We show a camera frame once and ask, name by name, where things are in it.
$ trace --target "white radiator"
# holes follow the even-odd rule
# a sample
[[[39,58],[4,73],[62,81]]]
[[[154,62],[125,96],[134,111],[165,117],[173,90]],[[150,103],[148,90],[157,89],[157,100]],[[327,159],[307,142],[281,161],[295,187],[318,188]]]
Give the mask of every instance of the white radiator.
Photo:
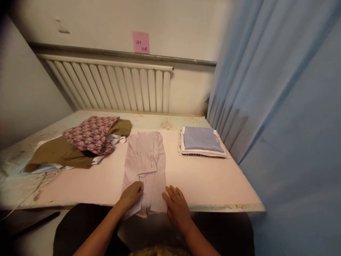
[[[37,54],[77,109],[168,112],[171,66]]]

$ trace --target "pink table mat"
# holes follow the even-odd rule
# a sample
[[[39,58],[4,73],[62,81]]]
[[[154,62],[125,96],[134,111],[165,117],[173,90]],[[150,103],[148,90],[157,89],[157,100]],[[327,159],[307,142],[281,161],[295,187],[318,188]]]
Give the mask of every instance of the pink table mat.
[[[155,130],[132,129],[131,132],[148,131]],[[189,205],[261,203],[232,158],[180,156],[178,131],[157,131],[162,134],[166,153],[166,183],[179,187]],[[36,197],[36,203],[115,204],[121,195],[128,142],[115,147],[113,153],[90,169],[63,170]]]

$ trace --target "blue curtain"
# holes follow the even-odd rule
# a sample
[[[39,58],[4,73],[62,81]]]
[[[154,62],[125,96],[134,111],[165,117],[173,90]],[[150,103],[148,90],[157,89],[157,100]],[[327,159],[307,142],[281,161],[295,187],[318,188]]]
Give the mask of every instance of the blue curtain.
[[[340,1],[243,0],[233,13],[207,119],[240,163],[334,27]]]
[[[267,210],[256,255],[340,255],[341,1],[238,1],[209,102]]]

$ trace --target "stack of folded clothes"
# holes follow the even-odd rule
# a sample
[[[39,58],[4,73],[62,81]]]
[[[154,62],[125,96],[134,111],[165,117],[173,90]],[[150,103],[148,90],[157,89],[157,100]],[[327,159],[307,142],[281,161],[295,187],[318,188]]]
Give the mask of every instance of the stack of folded clothes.
[[[183,127],[179,133],[179,154],[209,158],[229,158],[219,134],[213,128]]]
[[[37,174],[64,168],[90,168],[113,152],[116,143],[124,143],[130,131],[129,120],[91,116],[59,136],[39,142],[22,172]]]

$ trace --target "wall outlet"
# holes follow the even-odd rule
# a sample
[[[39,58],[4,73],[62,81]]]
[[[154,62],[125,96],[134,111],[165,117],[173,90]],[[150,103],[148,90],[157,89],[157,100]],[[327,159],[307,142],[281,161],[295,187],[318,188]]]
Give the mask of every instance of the wall outlet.
[[[55,18],[55,22],[60,33],[70,34],[70,31],[65,27],[65,24],[59,18]]]

